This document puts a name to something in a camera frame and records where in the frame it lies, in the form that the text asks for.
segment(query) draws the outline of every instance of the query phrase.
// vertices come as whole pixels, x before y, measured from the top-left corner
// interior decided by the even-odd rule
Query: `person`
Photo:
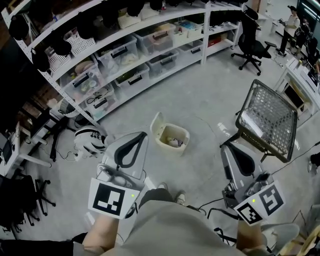
[[[297,14],[297,9],[294,6],[289,6],[291,10],[291,15],[288,21],[285,23],[283,37],[280,48],[277,48],[278,54],[282,57],[285,57],[286,46],[289,39],[292,39],[295,36],[296,30],[300,27],[300,19]]]
[[[293,53],[294,56],[297,56],[301,53],[302,46],[310,38],[310,27],[309,22],[306,18],[302,20],[302,24],[295,31],[295,45],[298,47],[297,51]],[[293,46],[290,45],[289,50],[292,52]]]
[[[313,154],[309,157],[308,171],[317,174],[319,166],[320,166],[320,152],[318,154]]]
[[[213,224],[195,208],[185,207],[186,196],[174,199],[165,183],[141,199],[135,224],[122,246],[115,247],[119,220],[100,215],[83,240],[83,254],[90,256],[267,256],[260,225],[238,222],[236,247],[225,244]]]

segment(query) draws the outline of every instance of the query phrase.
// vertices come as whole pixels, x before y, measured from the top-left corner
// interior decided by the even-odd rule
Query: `concrete floor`
[[[271,39],[280,44],[280,38]],[[186,191],[187,203],[199,207],[214,199],[222,198],[222,189],[227,185],[220,156],[219,145],[236,132],[235,113],[241,108],[254,79],[259,79],[271,88],[275,86],[283,69],[272,59],[263,59],[262,75],[257,76],[249,64],[242,71],[238,69],[243,59],[230,54],[231,49],[221,51],[207,59],[201,66],[196,63],[159,82],[130,100],[110,115],[102,119],[101,125],[116,137],[145,131],[149,134],[149,147],[144,169],[155,185],[166,182],[170,192]],[[291,58],[277,57],[285,65]],[[190,142],[182,157],[174,157],[163,152],[149,133],[149,126],[157,112],[162,112],[169,123],[184,127],[190,132]],[[296,134],[292,159],[305,153],[320,141],[320,118],[305,125]],[[65,130],[58,142],[57,150],[63,157],[74,149],[74,136]],[[43,160],[49,159],[48,146],[39,150]],[[312,204],[318,203],[320,175],[314,176],[307,171],[308,157],[320,151],[314,147],[305,155],[283,168],[274,175],[282,186],[286,205],[270,223],[287,223],[294,220],[304,228]],[[91,177],[96,176],[99,158],[73,161],[69,154],[67,160],[57,156],[52,168],[28,164],[26,173],[34,178],[51,180],[46,189],[47,197],[56,202],[56,207],[48,206],[48,216],[39,214],[41,221],[35,226],[28,223],[21,226],[19,239],[28,240],[66,240],[87,232],[90,228],[88,196]],[[275,157],[267,157],[263,162],[265,170],[273,173],[285,164]],[[223,201],[212,203],[211,207],[225,208]],[[135,216],[120,223],[118,233],[126,239]],[[223,229],[227,236],[235,237],[237,222],[219,212],[212,212],[210,220]]]

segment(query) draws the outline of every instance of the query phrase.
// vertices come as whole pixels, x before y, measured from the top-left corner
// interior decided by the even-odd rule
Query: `shoe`
[[[309,160],[308,160],[308,172],[314,173],[314,174],[318,173],[318,167],[317,165],[311,162],[311,156],[309,157]]]
[[[281,51],[279,51],[278,54],[279,54],[280,57],[286,57],[286,56],[287,56],[286,53],[283,53],[283,52],[281,52]]]
[[[185,205],[186,202],[186,192],[184,190],[180,190],[178,194],[176,194],[174,202],[178,205]]]
[[[158,186],[158,189],[165,189],[165,190],[169,190],[168,189],[168,185],[164,182],[161,182]]]

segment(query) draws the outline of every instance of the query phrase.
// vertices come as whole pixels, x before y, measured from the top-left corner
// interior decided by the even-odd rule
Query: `open lid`
[[[158,112],[155,115],[155,117],[150,125],[150,131],[155,138],[160,138],[160,136],[161,136],[160,131],[161,131],[161,128],[163,127],[164,124],[165,124],[164,115],[161,112]]]

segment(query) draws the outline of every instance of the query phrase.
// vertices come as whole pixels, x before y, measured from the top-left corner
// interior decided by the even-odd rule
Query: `metal shelving unit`
[[[1,14],[3,16],[3,20],[5,21],[7,27],[10,26],[11,18],[13,15],[18,14],[20,11],[25,10],[28,5],[30,4],[31,0],[24,0],[22,1],[10,14],[8,10],[5,8]],[[74,18],[76,15],[78,15],[79,12],[86,11],[98,4],[100,4],[102,0],[91,0],[82,6],[79,6],[78,8],[72,10],[68,14],[66,14],[63,18],[59,19],[57,22],[52,24],[49,28],[47,28],[45,31],[43,31],[40,35],[35,38],[35,40],[30,44],[26,45],[23,40],[16,41],[17,44],[20,46],[20,48],[23,50],[25,55],[28,57],[28,59],[32,62],[31,57],[31,49],[36,47],[38,44],[40,44],[52,31],[63,25],[64,23],[68,22],[72,18]],[[239,24],[225,24],[222,26],[217,26],[213,29],[209,28],[209,20],[210,15],[212,12],[215,11],[233,11],[233,10],[242,10],[244,5],[242,6],[235,6],[229,3],[211,3],[210,1],[207,4],[204,4],[197,0],[193,5],[188,4],[179,4],[177,7],[171,7],[168,6],[167,10],[162,11],[159,15],[147,18],[145,20],[142,20],[136,24],[133,24],[129,27],[126,27],[124,29],[119,29],[118,31],[114,32],[113,34],[109,35],[108,37],[102,39],[102,40],[96,40],[95,45],[92,45],[91,47],[87,48],[86,50],[82,51],[80,54],[78,54],[76,57],[72,57],[71,61],[63,65],[60,69],[58,69],[56,72],[52,73],[51,75],[47,72],[40,72],[43,77],[70,103],[78,112],[79,114],[83,115],[86,119],[88,119],[93,125],[98,126],[98,121],[109,114],[111,111],[115,110],[119,106],[121,106],[123,103],[127,102],[131,98],[135,97],[136,95],[140,94],[147,88],[155,85],[156,83],[162,81],[163,79],[167,78],[168,76],[171,76],[172,74],[186,68],[189,65],[192,65],[198,61],[201,61],[201,64],[204,65],[206,63],[207,57],[221,51],[223,49],[226,49],[228,47],[234,47],[235,42],[234,40],[224,39],[219,43],[216,43],[213,46],[208,47],[208,40],[209,36],[222,33],[222,32],[232,32],[233,33],[233,39],[237,38],[237,35],[239,33]],[[68,70],[73,68],[75,65],[80,63],[83,59],[87,58],[88,56],[92,55],[93,53],[97,52],[101,48],[105,47],[108,44],[113,43],[114,41],[123,38],[127,35],[130,35],[133,32],[136,32],[138,30],[144,29],[146,27],[149,27],[154,24],[158,24],[161,22],[165,22],[168,20],[181,18],[189,15],[194,14],[201,14],[204,13],[204,25],[203,25],[203,32],[200,36],[188,38],[186,41],[180,42],[175,44],[173,47],[166,49],[162,52],[156,52],[153,55],[145,56],[141,52],[139,52],[139,60],[132,63],[129,66],[126,66],[125,68],[119,70],[116,74],[107,76],[104,75],[104,83],[97,87],[94,91],[91,91],[90,94],[87,94],[83,96],[81,100],[74,101],[69,95],[67,95],[64,90],[59,86],[57,81],[60,77],[62,77]],[[81,107],[83,105],[82,103],[88,99],[90,96],[93,95],[93,93],[97,92],[99,89],[101,89],[103,86],[107,85],[108,83],[112,82],[116,78],[122,76],[124,73],[136,68],[137,66],[146,63],[147,61],[153,59],[154,57],[157,57],[161,54],[164,54],[170,50],[176,49],[182,45],[191,43],[193,41],[202,39],[203,45],[202,45],[202,55],[201,56],[194,56],[191,59],[188,59],[187,61],[184,61],[183,63],[178,63],[176,67],[169,70],[166,73],[161,74],[159,77],[151,78],[149,80],[149,83],[145,86],[137,89],[132,95],[122,95],[120,99],[111,105],[105,113],[99,118],[93,118],[89,116],[86,111]],[[100,71],[102,75],[104,74],[104,70],[102,67],[100,67]]]

